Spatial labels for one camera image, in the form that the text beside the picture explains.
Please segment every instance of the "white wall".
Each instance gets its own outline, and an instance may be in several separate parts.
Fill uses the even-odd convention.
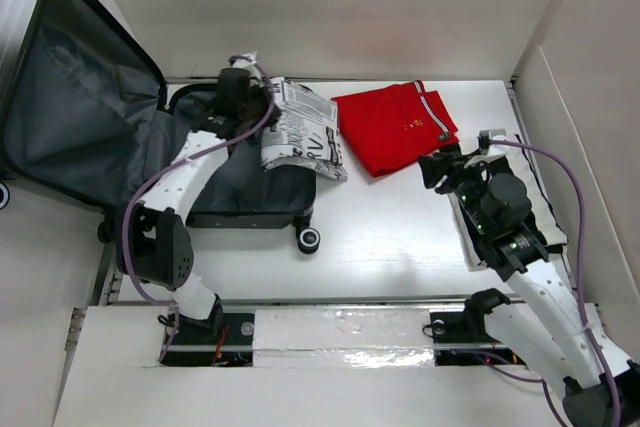
[[[601,304],[611,333],[636,355],[640,355],[636,289],[640,204],[635,195],[640,182],[638,25],[638,0],[554,0],[516,84],[532,141],[561,152],[584,184],[588,296]],[[547,163],[541,168],[560,220],[575,238],[571,187]]]
[[[166,75],[508,79],[549,0],[117,0]]]
[[[121,17],[114,0],[102,0]],[[52,424],[73,307],[86,305],[100,216],[26,182],[0,212],[0,425]]]

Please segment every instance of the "white stripe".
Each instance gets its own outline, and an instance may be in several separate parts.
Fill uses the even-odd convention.
[[[436,114],[433,113],[433,111],[431,110],[431,108],[429,107],[429,104],[427,104],[426,99],[423,96],[420,96],[420,100],[422,100],[422,105],[424,105],[424,108],[427,109],[427,112],[429,112],[429,115],[431,116],[431,118],[433,119],[433,121],[438,124],[438,126],[442,129],[443,132],[445,133],[449,133],[449,129],[447,129],[447,126],[444,125],[442,123],[442,121],[440,119],[438,119],[438,117],[436,117]]]

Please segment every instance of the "purple cable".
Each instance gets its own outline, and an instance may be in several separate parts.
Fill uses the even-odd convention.
[[[178,167],[182,167],[183,165],[185,165],[188,161],[190,160],[194,160],[194,159],[199,159],[200,157],[210,154],[212,152],[215,152],[216,150],[220,150],[220,149],[224,149],[225,147],[229,147],[231,145],[235,145],[239,142],[242,142],[243,140],[245,140],[246,138],[252,136],[253,134],[255,134],[256,132],[258,132],[263,126],[264,124],[267,123],[267,121],[269,120],[269,118],[271,117],[271,113],[273,112],[273,109],[275,108],[275,97],[273,95],[273,84],[271,83],[271,79],[269,78],[269,76],[267,75],[267,73],[265,72],[265,70],[260,67],[260,65],[258,65],[257,62],[255,62],[253,59],[243,56],[243,55],[235,55],[233,57],[231,57],[231,59],[229,59],[229,62],[233,63],[236,60],[245,60],[249,63],[252,63],[255,65],[256,69],[258,69],[258,71],[260,72],[260,74],[262,75],[265,85],[267,87],[267,90],[269,91],[270,94],[270,101],[269,101],[269,107],[267,108],[267,111],[265,112],[264,116],[260,119],[260,121],[254,125],[251,129],[249,129],[247,132],[245,132],[244,134],[241,134],[231,140],[228,140],[226,142],[223,142],[221,144],[218,145],[214,145],[213,147],[209,147],[208,149],[204,149],[201,150],[200,152],[196,152],[195,154],[192,154],[191,156],[189,156],[188,158],[184,158],[184,159],[180,159],[176,162],[174,162],[173,164],[168,165],[167,167],[165,167],[164,169],[162,169],[160,172],[158,172],[157,174],[153,175],[149,180],[147,180],[144,184],[142,184],[142,186],[136,191],[135,194],[133,194],[133,197],[131,197],[131,200],[129,201],[129,204],[127,204],[127,208],[124,211],[124,217],[122,220],[122,253],[123,253],[123,257],[124,257],[124,265],[125,268],[127,269],[127,274],[129,275],[129,278],[131,279],[131,283],[133,284],[133,287],[136,289],[136,291],[138,292],[138,294],[140,294],[140,296],[146,300],[147,302],[149,302],[151,305],[160,305],[160,306],[169,306],[169,307],[175,307],[176,311],[175,311],[175,322],[173,324],[173,329],[171,331],[171,334],[169,335],[169,339],[167,340],[164,348],[162,349],[162,352],[160,353],[160,361],[162,361],[162,359],[164,358],[164,356],[166,355],[169,346],[171,345],[171,342],[173,341],[173,338],[176,335],[176,332],[178,331],[178,316],[179,316],[179,312],[177,309],[177,304],[174,300],[158,300],[158,299],[154,299],[153,297],[151,297],[149,294],[147,294],[145,292],[145,290],[142,288],[142,284],[140,283],[140,279],[138,278],[138,276],[135,273],[135,270],[133,268],[133,259],[131,258],[131,245],[129,243],[129,229],[131,227],[131,217],[133,215],[133,209],[135,207],[135,205],[138,203],[138,201],[140,200],[140,198],[151,188],[155,185],[156,182],[158,182],[158,180],[160,180],[162,178],[162,176],[164,176],[165,174],[171,172],[172,170],[177,169]]]
[[[584,207],[584,197],[582,195],[582,189],[580,188],[580,184],[578,183],[578,179],[575,174],[571,170],[571,168],[567,165],[567,163],[562,160],[560,157],[555,155],[553,152],[549,152],[548,150],[542,149],[540,147],[534,147],[529,144],[522,144],[520,142],[510,142],[507,140],[492,140],[491,144],[493,145],[506,145],[508,147],[516,147],[519,149],[531,150],[533,152],[537,152],[546,157],[549,157],[551,160],[555,161],[564,169],[564,171],[569,176],[571,183],[573,184],[573,188],[576,191],[576,195],[578,197],[578,209],[580,212],[580,218],[578,221],[578,255],[577,255],[577,266],[576,266],[576,283],[578,286],[578,311],[580,312],[580,320],[582,325],[586,328],[589,323],[589,318],[587,316],[587,309],[585,307],[584,301],[584,236],[585,236],[585,207]],[[600,350],[598,345],[598,340],[595,335],[591,331],[590,328],[585,329],[585,333],[591,346],[593,347],[593,351],[595,352],[600,364],[602,364],[602,370],[604,370],[604,375],[607,379],[607,385],[609,386],[609,390],[611,393],[611,399],[613,402],[613,416],[611,419],[611,425],[613,427],[620,426],[620,394],[618,393],[618,387],[616,386],[616,381],[613,377],[613,373],[611,372],[611,368],[609,367],[609,363],[607,359],[604,357],[604,354]]]
[[[512,374],[511,372],[506,372],[495,365],[489,364],[485,362],[484,357],[490,357],[492,359],[497,360],[498,362],[502,362],[503,364],[511,365],[508,361],[500,357],[499,355],[493,354],[491,352],[483,352],[482,350],[469,350],[469,349],[456,349],[455,352],[457,354],[472,354],[478,359],[478,361],[482,362],[483,365],[487,367],[491,367],[493,370],[497,370],[502,375],[509,377],[513,380],[518,380],[520,382],[526,382],[527,384],[540,384],[542,383],[542,379],[527,379],[526,377],[520,377],[519,375]]]
[[[561,427],[569,427],[567,424],[564,423],[564,420],[562,420],[562,417],[560,417],[560,414],[556,410],[556,406],[553,405],[553,400],[551,399],[551,394],[549,393],[549,386],[544,380],[541,380],[541,382],[542,382],[542,392],[544,392],[544,398],[547,399],[547,404],[549,404],[549,409],[551,410],[551,413],[556,418],[556,420],[558,421]]]

